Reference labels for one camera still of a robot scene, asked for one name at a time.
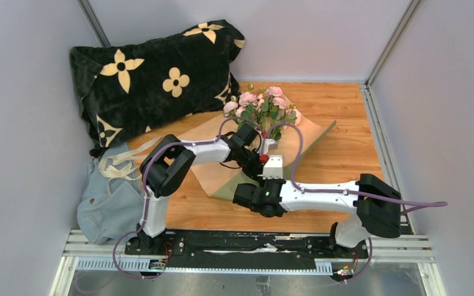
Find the green and peach wrapping paper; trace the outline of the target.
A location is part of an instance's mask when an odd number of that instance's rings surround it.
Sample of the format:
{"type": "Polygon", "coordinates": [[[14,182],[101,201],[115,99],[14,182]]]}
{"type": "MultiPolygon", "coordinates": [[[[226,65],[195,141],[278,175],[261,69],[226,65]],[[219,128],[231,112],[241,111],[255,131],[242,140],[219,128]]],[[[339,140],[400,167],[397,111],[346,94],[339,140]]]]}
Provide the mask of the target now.
{"type": "MultiPolygon", "coordinates": [[[[202,120],[192,129],[178,136],[178,139],[189,141],[205,141],[218,135],[218,130],[222,122],[226,119],[223,114],[217,115],[210,120],[202,120]]],[[[306,152],[313,149],[313,146],[324,138],[336,122],[327,120],[324,125],[318,125],[306,117],[297,128],[303,137],[303,148],[299,161],[301,162],[306,152]]],[[[268,158],[271,156],[282,156],[282,161],[277,162],[277,169],[267,169],[268,177],[291,179],[293,163],[299,150],[300,140],[297,131],[291,127],[283,126],[281,128],[281,138],[279,143],[272,148],[265,149],[268,158]]],[[[258,162],[259,168],[256,179],[248,177],[243,169],[237,168],[237,163],[231,161],[225,168],[218,162],[193,165],[191,171],[196,177],[205,195],[211,198],[233,200],[235,190],[238,184],[249,183],[258,185],[263,181],[263,163],[258,162]]]]}

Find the pink fake flower stem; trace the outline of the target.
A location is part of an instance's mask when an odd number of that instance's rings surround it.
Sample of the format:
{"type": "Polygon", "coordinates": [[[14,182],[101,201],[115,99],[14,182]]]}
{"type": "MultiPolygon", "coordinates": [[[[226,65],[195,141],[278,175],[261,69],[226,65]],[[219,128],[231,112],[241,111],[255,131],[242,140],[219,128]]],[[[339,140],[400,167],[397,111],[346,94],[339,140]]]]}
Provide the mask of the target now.
{"type": "Polygon", "coordinates": [[[243,92],[237,100],[235,115],[248,118],[267,131],[273,125],[286,121],[288,103],[283,95],[283,90],[277,86],[271,86],[260,94],[243,92]]]}
{"type": "Polygon", "coordinates": [[[271,117],[274,124],[290,123],[295,126],[300,125],[303,120],[302,113],[297,109],[296,104],[280,101],[273,103],[271,117]]]}
{"type": "Polygon", "coordinates": [[[233,121],[239,126],[248,123],[248,121],[242,120],[242,118],[248,118],[258,124],[257,110],[258,97],[250,92],[244,92],[239,97],[233,96],[223,107],[224,116],[228,118],[235,117],[233,121]]]}

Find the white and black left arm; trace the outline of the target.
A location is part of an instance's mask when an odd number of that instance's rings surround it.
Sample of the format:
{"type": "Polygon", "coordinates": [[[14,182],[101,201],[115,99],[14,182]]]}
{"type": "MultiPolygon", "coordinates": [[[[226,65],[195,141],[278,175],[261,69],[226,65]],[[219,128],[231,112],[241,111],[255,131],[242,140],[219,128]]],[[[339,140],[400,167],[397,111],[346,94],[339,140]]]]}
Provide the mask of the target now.
{"type": "Polygon", "coordinates": [[[261,138],[260,133],[249,124],[205,141],[166,135],[139,169],[144,184],[144,206],[136,234],[141,247],[150,255],[163,250],[169,197],[179,189],[192,166],[236,162],[249,179],[257,181],[263,167],[260,148],[249,147],[257,138],[261,138]]]}

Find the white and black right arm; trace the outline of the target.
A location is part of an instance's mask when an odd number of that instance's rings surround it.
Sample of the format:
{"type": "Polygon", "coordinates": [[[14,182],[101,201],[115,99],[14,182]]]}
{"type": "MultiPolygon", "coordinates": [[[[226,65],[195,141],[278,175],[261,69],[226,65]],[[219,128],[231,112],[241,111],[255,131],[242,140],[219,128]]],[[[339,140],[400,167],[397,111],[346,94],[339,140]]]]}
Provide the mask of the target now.
{"type": "Polygon", "coordinates": [[[232,202],[271,218],[301,210],[347,213],[335,222],[328,240],[329,252],[344,257],[370,236],[386,239],[401,235],[401,194],[375,175],[363,173],[359,180],[336,184],[295,183],[266,179],[259,185],[237,185],[232,202]]]}

